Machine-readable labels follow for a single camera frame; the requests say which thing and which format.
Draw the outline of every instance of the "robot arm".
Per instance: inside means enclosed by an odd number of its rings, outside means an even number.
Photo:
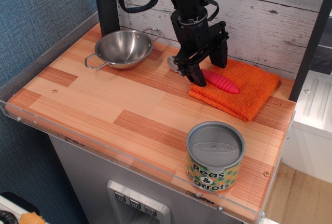
[[[227,65],[226,23],[208,25],[208,22],[218,14],[218,3],[213,0],[171,1],[175,9],[171,15],[171,22],[181,45],[180,51],[174,59],[178,73],[187,76],[191,82],[199,86],[206,86],[199,63],[209,56],[212,64],[222,68]],[[119,0],[122,9],[128,13],[148,10],[157,2],[158,0],[150,0],[145,6],[126,8],[124,0]],[[208,4],[216,6],[215,12],[210,17],[205,8]]]

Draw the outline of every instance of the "black metal frame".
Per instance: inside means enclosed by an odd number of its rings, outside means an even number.
[[[331,13],[331,9],[332,9],[332,0],[323,0],[321,9],[320,9],[320,11],[318,13],[318,17],[316,19],[315,26],[313,28],[313,31],[312,31],[310,39],[309,39],[307,49],[305,51],[303,60],[301,62],[299,71],[297,73],[295,83],[292,88],[292,92],[290,93],[290,96],[289,96],[289,99],[291,101],[296,102],[300,96],[301,89],[302,89],[305,79],[307,77],[312,59],[315,55],[317,46],[320,42],[321,36],[323,34],[323,30],[325,28],[326,22],[329,17],[329,14]]]
[[[116,0],[96,0],[102,36],[120,30]]]

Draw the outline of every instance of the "white wooden wall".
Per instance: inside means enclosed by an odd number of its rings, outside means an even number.
[[[149,0],[127,0],[128,7]],[[211,24],[225,21],[229,58],[295,79],[323,0],[215,0],[219,14]],[[170,20],[170,0],[145,12],[127,14],[119,8],[120,25],[135,30],[158,28],[158,42],[179,47]],[[211,14],[213,6],[208,6]]]

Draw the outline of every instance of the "pink eggplant toy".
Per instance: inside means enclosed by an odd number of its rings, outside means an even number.
[[[207,81],[209,81],[212,84],[216,85],[217,87],[224,90],[225,92],[233,93],[233,94],[237,94],[237,93],[240,92],[237,85],[235,85],[233,81],[226,78],[225,76],[222,76],[220,74],[217,74],[215,72],[212,72],[212,71],[209,71],[209,70],[206,70],[206,69],[202,69],[202,72],[203,72],[204,78]]]

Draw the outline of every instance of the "control panel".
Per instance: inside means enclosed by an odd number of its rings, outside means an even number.
[[[107,191],[118,224],[171,224],[171,210],[165,204],[113,180]]]

